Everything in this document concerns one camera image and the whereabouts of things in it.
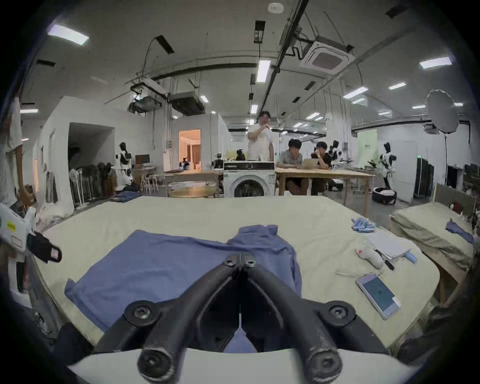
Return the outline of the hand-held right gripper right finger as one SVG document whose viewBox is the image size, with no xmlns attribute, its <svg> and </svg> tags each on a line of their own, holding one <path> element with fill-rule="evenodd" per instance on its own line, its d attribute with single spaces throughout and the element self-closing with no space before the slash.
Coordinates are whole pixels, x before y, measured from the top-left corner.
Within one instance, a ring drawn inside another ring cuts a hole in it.
<svg viewBox="0 0 480 384">
<path fill-rule="evenodd" d="M 242 252 L 242 329 L 258 352 L 295 349 L 309 383 L 331 383 L 342 371 L 338 346 L 387 355 L 371 328 L 343 301 L 302 299 Z"/>
</svg>

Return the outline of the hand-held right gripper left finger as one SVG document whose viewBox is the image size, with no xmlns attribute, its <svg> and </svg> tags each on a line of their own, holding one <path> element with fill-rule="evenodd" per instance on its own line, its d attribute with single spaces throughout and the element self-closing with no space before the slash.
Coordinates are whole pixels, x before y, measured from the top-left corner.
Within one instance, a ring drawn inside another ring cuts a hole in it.
<svg viewBox="0 0 480 384">
<path fill-rule="evenodd" d="M 130 303 L 94 354 L 140 349 L 137 370 L 150 383 L 175 383 L 188 347 L 223 352 L 241 327 L 242 253 L 205 273 L 179 297 Z"/>
</svg>

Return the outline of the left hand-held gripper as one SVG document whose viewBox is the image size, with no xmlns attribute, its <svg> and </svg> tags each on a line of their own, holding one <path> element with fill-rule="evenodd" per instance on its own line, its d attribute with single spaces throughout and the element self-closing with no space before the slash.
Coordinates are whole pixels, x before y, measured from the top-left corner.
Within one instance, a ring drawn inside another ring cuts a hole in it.
<svg viewBox="0 0 480 384">
<path fill-rule="evenodd" d="M 9 290 L 15 301 L 30 301 L 26 288 L 23 287 L 23 272 L 27 254 L 34 255 L 44 263 L 60 263 L 63 258 L 59 247 L 53 245 L 48 238 L 34 231 L 36 208 L 27 209 L 24 217 L 8 207 L 0 204 L 0 236 L 1 242 L 13 251 L 15 257 L 8 259 Z"/>
</svg>

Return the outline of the person's left hand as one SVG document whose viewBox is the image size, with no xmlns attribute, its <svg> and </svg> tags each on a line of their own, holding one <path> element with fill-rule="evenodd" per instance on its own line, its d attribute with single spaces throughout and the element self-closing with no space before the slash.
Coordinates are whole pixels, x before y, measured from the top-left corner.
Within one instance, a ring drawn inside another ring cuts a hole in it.
<svg viewBox="0 0 480 384">
<path fill-rule="evenodd" d="M 21 203 L 26 207 L 31 207 L 36 203 L 36 198 L 33 193 L 30 193 L 25 185 L 21 185 L 19 188 L 19 199 Z"/>
</svg>

